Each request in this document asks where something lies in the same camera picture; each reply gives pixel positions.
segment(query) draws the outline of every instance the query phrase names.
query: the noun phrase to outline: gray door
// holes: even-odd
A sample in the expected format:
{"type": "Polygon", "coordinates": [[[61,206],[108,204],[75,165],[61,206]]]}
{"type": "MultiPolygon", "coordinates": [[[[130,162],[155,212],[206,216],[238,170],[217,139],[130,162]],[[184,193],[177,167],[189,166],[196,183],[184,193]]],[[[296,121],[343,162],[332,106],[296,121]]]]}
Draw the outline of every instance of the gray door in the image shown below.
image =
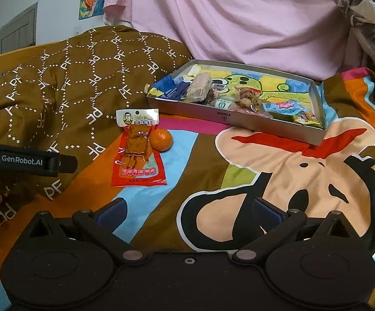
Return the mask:
{"type": "Polygon", "coordinates": [[[0,54],[35,45],[38,3],[0,28],[0,54]]]}

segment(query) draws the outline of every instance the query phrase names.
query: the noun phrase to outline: cartoon print blanket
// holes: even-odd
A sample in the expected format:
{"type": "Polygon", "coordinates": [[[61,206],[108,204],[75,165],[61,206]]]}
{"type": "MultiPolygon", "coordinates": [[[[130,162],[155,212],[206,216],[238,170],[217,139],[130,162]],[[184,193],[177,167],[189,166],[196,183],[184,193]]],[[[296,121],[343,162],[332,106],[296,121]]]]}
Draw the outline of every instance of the cartoon print blanket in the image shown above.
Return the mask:
{"type": "MultiPolygon", "coordinates": [[[[253,205],[323,218],[343,211],[375,260],[375,75],[359,68],[326,80],[319,91],[328,130],[320,146],[265,133],[161,116],[173,147],[162,154],[167,186],[111,188],[118,138],[56,199],[38,199],[0,228],[0,263],[33,214],[56,217],[97,209],[123,197],[128,216],[114,232],[141,250],[234,250],[272,228],[253,205]]],[[[8,305],[0,284],[0,310],[8,305]]],[[[370,299],[375,307],[375,291],[370,299]]]]}

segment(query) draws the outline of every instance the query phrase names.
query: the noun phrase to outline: wall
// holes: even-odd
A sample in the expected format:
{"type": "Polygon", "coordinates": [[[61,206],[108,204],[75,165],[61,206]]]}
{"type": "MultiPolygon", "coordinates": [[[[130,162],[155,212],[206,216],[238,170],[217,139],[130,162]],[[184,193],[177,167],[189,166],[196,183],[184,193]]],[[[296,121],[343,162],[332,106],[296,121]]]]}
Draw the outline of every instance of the wall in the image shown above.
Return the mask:
{"type": "Polygon", "coordinates": [[[70,38],[77,26],[82,27],[82,32],[104,26],[103,16],[78,20],[80,0],[0,0],[0,28],[36,2],[36,44],[70,38]]]}

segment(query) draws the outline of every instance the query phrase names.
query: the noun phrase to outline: bed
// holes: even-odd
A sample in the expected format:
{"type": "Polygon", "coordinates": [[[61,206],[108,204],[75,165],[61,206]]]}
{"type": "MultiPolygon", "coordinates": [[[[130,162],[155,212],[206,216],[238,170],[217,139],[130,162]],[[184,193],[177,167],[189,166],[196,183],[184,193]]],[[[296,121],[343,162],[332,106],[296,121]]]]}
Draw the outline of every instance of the bed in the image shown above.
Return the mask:
{"type": "MultiPolygon", "coordinates": [[[[162,154],[167,185],[125,188],[110,186],[122,133],[115,111],[146,108],[145,85],[191,60],[188,48],[121,26],[1,56],[0,72],[8,74],[0,78],[0,143],[72,154],[78,171],[57,179],[0,174],[0,266],[37,211],[67,217],[118,197],[128,215],[114,234],[140,250],[238,249],[270,229],[249,210],[251,196],[260,196],[311,218],[343,211],[375,260],[375,73],[338,73],[343,56],[327,71],[305,74],[326,78],[318,91],[328,131],[319,147],[161,114],[159,127],[174,137],[162,154]]],[[[0,310],[8,305],[0,284],[0,310]]]]}

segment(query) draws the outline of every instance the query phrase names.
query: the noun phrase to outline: orange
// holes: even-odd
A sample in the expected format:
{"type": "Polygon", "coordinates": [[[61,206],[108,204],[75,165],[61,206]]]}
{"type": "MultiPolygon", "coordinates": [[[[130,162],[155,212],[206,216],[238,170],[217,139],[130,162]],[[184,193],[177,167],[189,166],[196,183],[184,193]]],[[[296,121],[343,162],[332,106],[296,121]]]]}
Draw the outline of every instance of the orange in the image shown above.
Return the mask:
{"type": "Polygon", "coordinates": [[[154,150],[159,152],[167,151],[173,144],[173,137],[169,131],[157,129],[150,134],[150,144],[154,150]]]}

